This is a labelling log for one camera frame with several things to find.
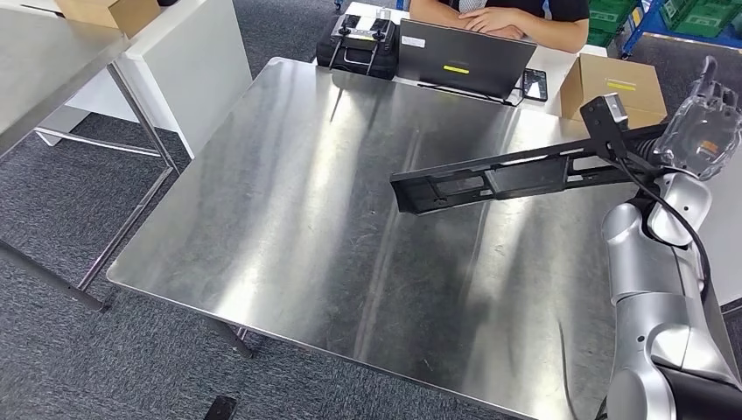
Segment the green storage bin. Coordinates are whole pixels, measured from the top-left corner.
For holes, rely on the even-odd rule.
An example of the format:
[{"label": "green storage bin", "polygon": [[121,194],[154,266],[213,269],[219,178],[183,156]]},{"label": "green storage bin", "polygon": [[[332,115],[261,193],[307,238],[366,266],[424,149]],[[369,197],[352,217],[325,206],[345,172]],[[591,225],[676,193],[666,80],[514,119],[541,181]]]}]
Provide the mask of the green storage bin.
[{"label": "green storage bin", "polygon": [[590,29],[616,32],[627,21],[636,2],[627,0],[591,0]]},{"label": "green storage bin", "polygon": [[587,32],[587,43],[591,46],[608,46],[616,36],[616,32],[606,32],[590,28]]},{"label": "green storage bin", "polygon": [[716,37],[742,11],[742,0],[667,0],[660,10],[671,31]]}]

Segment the brown cardboard box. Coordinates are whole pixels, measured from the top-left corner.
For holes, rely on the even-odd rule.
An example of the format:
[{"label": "brown cardboard box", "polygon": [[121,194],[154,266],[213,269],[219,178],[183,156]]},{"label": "brown cardboard box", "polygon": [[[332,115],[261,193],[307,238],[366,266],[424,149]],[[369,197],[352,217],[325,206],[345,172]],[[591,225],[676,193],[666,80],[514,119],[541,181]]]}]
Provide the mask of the brown cardboard box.
[{"label": "brown cardboard box", "polygon": [[562,116],[582,121],[579,109],[596,96],[617,93],[630,128],[660,123],[668,111],[655,68],[620,59],[581,54],[562,87]]},{"label": "brown cardboard box", "polygon": [[65,18],[118,28],[133,37],[160,14],[158,0],[56,0]]}]

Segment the metal table top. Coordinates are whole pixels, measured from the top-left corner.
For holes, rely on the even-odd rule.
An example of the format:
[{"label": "metal table top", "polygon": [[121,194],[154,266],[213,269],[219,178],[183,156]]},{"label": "metal table top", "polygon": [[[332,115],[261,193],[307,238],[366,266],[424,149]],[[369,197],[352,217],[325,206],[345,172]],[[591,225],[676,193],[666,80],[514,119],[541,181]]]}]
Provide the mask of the metal table top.
[{"label": "metal table top", "polygon": [[600,225],[634,188],[416,217],[389,185],[584,136],[581,122],[273,59],[108,278],[506,412],[592,418],[613,362]]},{"label": "metal table top", "polygon": [[0,8],[0,156],[128,45],[116,29]]}]

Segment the white desk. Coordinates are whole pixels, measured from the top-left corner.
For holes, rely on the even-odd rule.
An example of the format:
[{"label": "white desk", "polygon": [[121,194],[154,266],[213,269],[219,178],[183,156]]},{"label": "white desk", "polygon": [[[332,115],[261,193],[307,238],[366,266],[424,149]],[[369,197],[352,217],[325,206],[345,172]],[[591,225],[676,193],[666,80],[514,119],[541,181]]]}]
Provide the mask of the white desk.
[{"label": "white desk", "polygon": [[[53,0],[0,0],[0,7],[51,16],[59,11]],[[178,133],[195,157],[252,81],[232,2],[180,0],[130,43],[116,60],[122,76],[154,125]],[[137,121],[103,71],[42,126],[69,132],[90,112]],[[49,145],[60,140],[40,135]]]},{"label": "white desk", "polygon": [[[372,4],[353,2],[348,5],[346,13],[358,16],[375,17],[376,12],[381,9],[381,7],[374,6]],[[410,14],[407,11],[395,9],[387,10],[391,12],[391,20],[398,25],[401,19],[410,18]],[[579,53],[607,57],[605,48],[594,45],[585,45]],[[562,86],[564,77],[566,77],[567,73],[572,68],[572,64],[574,64],[577,56],[577,54],[553,50],[551,48],[546,48],[545,46],[539,45],[535,49],[531,61],[528,62],[528,68],[543,70],[544,72],[546,72],[546,84],[547,89],[549,90],[549,100],[546,102],[525,100],[518,108],[544,112],[547,114],[552,114],[554,116],[561,116],[562,103],[559,95],[559,88]],[[414,80],[407,80],[399,77],[395,77],[394,80],[410,85],[417,84],[417,82]],[[519,94],[520,93],[512,94],[510,97],[510,101],[513,103],[517,103],[520,99]]]}]

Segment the yellow sticker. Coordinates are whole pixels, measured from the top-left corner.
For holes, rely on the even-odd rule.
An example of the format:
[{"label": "yellow sticker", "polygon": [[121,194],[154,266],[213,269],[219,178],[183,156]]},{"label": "yellow sticker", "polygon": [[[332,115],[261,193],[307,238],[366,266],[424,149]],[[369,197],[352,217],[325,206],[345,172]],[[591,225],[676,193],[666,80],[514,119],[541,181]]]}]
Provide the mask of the yellow sticker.
[{"label": "yellow sticker", "polygon": [[449,72],[454,73],[461,73],[461,74],[469,74],[469,70],[466,70],[465,68],[459,68],[454,66],[443,66],[444,70],[448,70]]},{"label": "yellow sticker", "polygon": [[606,83],[609,88],[623,89],[623,90],[636,90],[636,86],[625,85],[623,83],[616,83],[615,81],[608,81]]}]

